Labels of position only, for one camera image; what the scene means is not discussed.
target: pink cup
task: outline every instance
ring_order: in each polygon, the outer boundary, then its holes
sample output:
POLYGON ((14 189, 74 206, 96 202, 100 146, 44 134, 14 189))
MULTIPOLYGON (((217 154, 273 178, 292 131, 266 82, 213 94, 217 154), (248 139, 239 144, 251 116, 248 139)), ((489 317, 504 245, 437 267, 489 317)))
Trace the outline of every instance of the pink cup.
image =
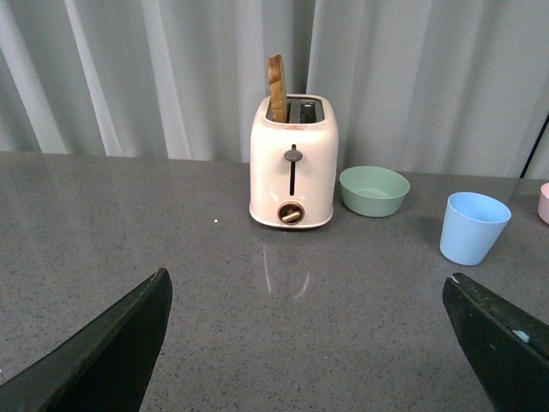
POLYGON ((538 215, 540 215, 540 218, 549 225, 549 183, 545 183, 541 186, 538 215))

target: toaster knob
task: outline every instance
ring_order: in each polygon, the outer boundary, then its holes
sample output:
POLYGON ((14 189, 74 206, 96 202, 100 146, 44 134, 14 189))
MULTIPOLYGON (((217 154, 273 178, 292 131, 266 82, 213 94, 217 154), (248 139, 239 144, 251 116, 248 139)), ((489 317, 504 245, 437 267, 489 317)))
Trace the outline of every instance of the toaster knob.
POLYGON ((303 159, 303 153, 293 148, 292 150, 288 150, 284 154, 284 159, 286 159, 287 161, 300 161, 301 159, 303 159))
POLYGON ((303 206, 295 202, 284 203, 278 209, 278 218, 287 225, 300 223, 304 215, 303 206))

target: bread slice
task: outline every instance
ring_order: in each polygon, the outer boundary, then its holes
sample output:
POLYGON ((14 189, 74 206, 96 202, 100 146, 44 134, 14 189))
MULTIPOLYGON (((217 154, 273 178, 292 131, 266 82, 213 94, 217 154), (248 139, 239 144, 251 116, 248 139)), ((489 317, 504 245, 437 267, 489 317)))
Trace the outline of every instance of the bread slice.
POLYGON ((268 88, 271 91, 271 109, 273 120, 278 123, 287 123, 288 104, 286 97, 286 78, 282 56, 271 56, 267 61, 268 88))

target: cup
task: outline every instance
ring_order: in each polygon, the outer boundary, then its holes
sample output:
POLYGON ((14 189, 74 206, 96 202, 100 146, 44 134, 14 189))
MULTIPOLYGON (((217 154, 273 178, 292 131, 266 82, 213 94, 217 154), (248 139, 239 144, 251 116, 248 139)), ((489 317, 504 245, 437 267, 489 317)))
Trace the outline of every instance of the cup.
POLYGON ((492 197, 454 193, 446 204, 440 252, 456 264, 479 264, 510 218, 509 208, 492 197))
POLYGON ((540 215, 540 218, 549 225, 549 183, 545 183, 541 186, 538 215, 540 215))

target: toaster lever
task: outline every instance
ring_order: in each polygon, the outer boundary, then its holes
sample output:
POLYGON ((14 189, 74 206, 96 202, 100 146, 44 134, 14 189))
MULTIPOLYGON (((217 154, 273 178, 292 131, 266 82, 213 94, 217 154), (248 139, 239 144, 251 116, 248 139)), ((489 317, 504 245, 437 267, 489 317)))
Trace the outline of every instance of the toaster lever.
POLYGON ((284 159, 286 159, 287 161, 300 161, 301 159, 303 159, 303 153, 295 148, 292 148, 292 150, 288 150, 286 153, 284 153, 284 159))

